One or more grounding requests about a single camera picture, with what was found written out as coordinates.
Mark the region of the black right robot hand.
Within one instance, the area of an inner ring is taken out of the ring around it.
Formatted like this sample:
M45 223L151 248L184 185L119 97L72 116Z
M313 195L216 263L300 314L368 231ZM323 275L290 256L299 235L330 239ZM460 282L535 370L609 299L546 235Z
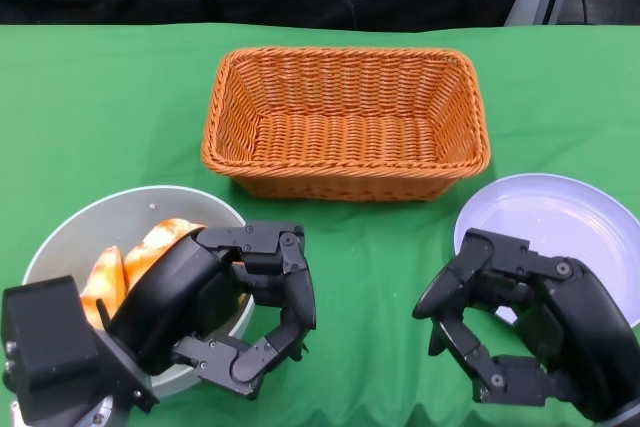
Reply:
M528 356L493 356L464 311L510 308ZM598 426L639 423L639 342L601 281L581 261L548 257L524 239L470 229L415 305L433 323L428 353L449 351L477 403L571 403Z

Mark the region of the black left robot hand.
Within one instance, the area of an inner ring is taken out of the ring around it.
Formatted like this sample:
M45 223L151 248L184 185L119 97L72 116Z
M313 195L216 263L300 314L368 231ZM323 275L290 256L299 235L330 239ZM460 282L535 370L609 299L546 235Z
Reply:
M107 326L147 374L172 365L246 399L284 360L299 361L316 327L316 302L304 256L304 229L259 221L186 235L136 282ZM277 307L279 324L250 345L218 328L235 315L238 297Z

